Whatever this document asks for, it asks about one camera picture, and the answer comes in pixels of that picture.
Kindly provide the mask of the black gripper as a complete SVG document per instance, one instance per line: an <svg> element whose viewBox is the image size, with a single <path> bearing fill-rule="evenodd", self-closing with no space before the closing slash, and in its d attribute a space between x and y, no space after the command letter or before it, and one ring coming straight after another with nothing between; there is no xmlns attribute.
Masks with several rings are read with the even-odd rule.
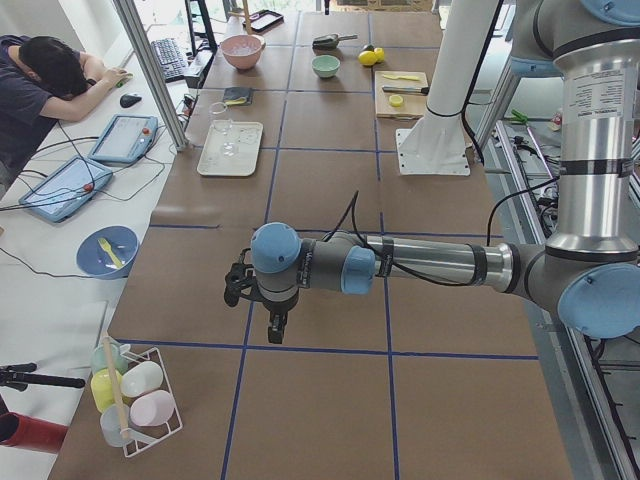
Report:
<svg viewBox="0 0 640 480"><path fill-rule="evenodd" d="M293 286L284 291L276 292L260 286L259 291L263 297L261 303L270 312L268 341L270 343L282 344L287 325L287 314L298 303L299 288Z"/></svg>

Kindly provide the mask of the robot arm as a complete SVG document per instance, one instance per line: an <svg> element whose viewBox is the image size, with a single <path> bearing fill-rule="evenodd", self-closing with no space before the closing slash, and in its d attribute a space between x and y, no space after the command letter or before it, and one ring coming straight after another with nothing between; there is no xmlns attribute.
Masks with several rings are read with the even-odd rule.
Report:
<svg viewBox="0 0 640 480"><path fill-rule="evenodd" d="M304 288L369 292L375 278L410 276L446 287L486 285L536 304L584 335L609 339L639 324L638 244L622 230L639 114L639 5L635 1L520 1L512 23L513 72L563 80L556 224L543 245L484 245L371 236L335 228L303 239L261 226L251 265L228 280L269 311L280 343Z"/></svg>

